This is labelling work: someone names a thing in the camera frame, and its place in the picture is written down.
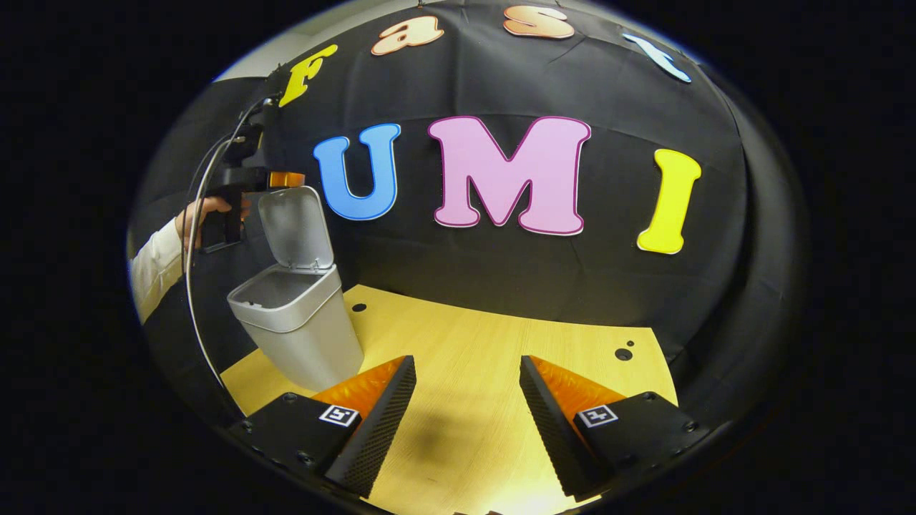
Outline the wooden desktop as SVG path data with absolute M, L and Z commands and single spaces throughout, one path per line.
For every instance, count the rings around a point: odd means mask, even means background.
M 648 327 L 479 312 L 356 285 L 343 294 L 368 371 L 412 355 L 416 387 L 369 503 L 396 515 L 556 515 L 559 480 L 520 389 L 535 355 L 606 388 L 677 403 Z

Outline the black backdrop cloth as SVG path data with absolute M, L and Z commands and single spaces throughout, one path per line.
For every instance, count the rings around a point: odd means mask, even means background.
M 269 163 L 324 192 L 312 149 L 348 137 L 354 195 L 373 188 L 367 127 L 400 126 L 398 196 L 367 221 L 327 210 L 343 286 L 581 325 L 651 327 L 687 409 L 708 423 L 742 417 L 786 363 L 804 304 L 810 245 L 804 193 L 759 113 L 699 59 L 619 14 L 562 2 L 568 39 L 514 36 L 510 0 L 441 0 L 320 16 L 274 72 L 233 67 L 185 110 L 153 157 L 128 225 L 137 249 L 189 202 L 206 147 L 243 108 L 281 88 L 293 65 L 337 44 L 304 97 L 271 115 Z M 477 225 L 433 219 L 442 156 L 428 127 L 480 119 L 487 149 L 510 155 L 538 117 L 591 127 L 578 174 L 583 232 L 520 224 L 538 182 L 506 224 L 470 190 Z

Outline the white desktop garbage bin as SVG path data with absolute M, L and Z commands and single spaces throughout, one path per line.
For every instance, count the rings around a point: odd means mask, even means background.
M 317 191 L 277 190 L 258 203 L 275 260 L 227 295 L 233 315 L 271 363 L 296 385 L 322 391 L 354 377 L 364 354 Z

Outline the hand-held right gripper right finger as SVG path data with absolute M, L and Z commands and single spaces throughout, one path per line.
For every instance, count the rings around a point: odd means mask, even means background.
M 644 492 L 713 437 L 661 394 L 625 396 L 539 356 L 520 359 L 520 388 L 560 488 L 577 501 Z

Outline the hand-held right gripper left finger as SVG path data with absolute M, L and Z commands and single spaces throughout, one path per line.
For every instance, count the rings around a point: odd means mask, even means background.
M 403 355 L 311 397 L 281 394 L 228 431 L 296 479 L 367 498 L 415 385 L 414 358 Z

